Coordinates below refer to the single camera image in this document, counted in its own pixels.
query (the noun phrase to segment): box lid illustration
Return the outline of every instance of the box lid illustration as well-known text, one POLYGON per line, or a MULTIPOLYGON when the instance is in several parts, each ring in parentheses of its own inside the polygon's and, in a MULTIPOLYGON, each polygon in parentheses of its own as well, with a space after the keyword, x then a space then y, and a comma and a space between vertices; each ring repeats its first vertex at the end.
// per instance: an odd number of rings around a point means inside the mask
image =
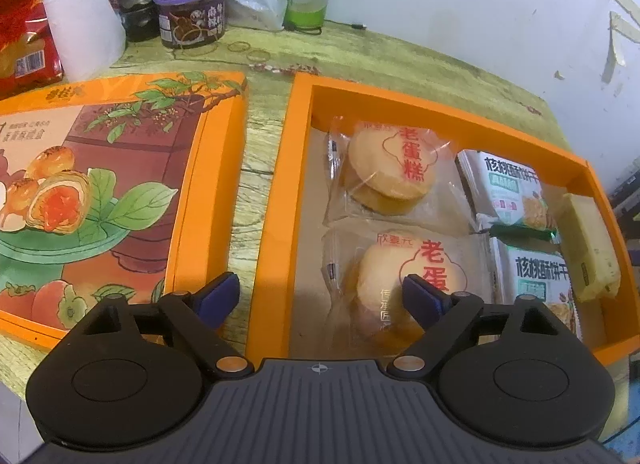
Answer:
POLYGON ((225 270, 245 87, 131 75, 3 102, 0 329, 50 348, 109 295, 153 302, 225 270))

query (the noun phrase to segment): cable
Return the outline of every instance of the cable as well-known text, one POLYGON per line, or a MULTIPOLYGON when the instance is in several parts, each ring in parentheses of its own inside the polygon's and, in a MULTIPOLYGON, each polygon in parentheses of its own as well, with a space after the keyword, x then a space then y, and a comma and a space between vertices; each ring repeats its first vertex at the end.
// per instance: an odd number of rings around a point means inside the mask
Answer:
POLYGON ((621 430, 618 430, 616 433, 614 433, 612 436, 610 436, 607 440, 605 440, 604 442, 602 442, 601 444, 604 446, 605 444, 608 444, 609 442, 611 442, 612 440, 614 440, 615 438, 619 437, 620 435, 622 435, 623 433, 625 433, 626 430, 628 430, 629 428, 631 428, 633 425, 635 425, 638 421, 640 421, 640 415, 638 415, 638 417, 636 417, 633 421, 631 421, 629 424, 627 424, 624 428, 622 428, 621 430))

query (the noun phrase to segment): jar with purple lid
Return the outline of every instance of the jar with purple lid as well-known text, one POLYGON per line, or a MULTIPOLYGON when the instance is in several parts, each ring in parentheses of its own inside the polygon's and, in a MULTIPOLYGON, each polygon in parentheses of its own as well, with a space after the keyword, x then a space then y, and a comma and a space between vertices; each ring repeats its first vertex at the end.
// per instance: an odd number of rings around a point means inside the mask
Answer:
POLYGON ((225 0, 154 0, 160 38, 171 48, 198 47, 225 33, 225 0))

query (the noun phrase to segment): painted persimmon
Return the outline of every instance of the painted persimmon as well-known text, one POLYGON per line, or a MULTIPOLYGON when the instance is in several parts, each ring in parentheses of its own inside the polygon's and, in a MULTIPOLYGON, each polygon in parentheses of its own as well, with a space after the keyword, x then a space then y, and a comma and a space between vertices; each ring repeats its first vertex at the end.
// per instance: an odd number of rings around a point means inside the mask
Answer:
POLYGON ((66 146, 52 146, 38 154, 27 167, 25 177, 41 180, 64 170, 71 170, 76 159, 74 152, 66 146))
POLYGON ((73 328, 86 314, 86 301, 76 295, 73 285, 54 280, 36 293, 31 320, 60 330, 73 328))
POLYGON ((35 290, 33 285, 12 285, 6 282, 4 289, 0 290, 0 310, 24 319, 31 319, 35 290))

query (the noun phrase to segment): green table surface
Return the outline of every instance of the green table surface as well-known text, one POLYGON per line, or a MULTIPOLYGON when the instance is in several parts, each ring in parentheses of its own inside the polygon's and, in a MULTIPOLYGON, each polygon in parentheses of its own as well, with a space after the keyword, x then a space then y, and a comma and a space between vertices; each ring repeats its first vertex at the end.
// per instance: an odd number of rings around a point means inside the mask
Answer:
MULTIPOLYGON (((218 44, 189 50, 166 49, 159 39, 130 44, 104 77, 217 70, 240 71, 248 80, 246 148, 229 256, 242 298, 224 331, 240 350, 292 72, 300 66, 468 110, 568 149, 556 118, 539 97, 444 54, 346 25, 327 23, 320 36, 230 28, 218 44), (248 46, 248 51, 233 52, 248 46)), ((0 335, 0 380, 24 397, 26 381, 45 355, 0 335)))

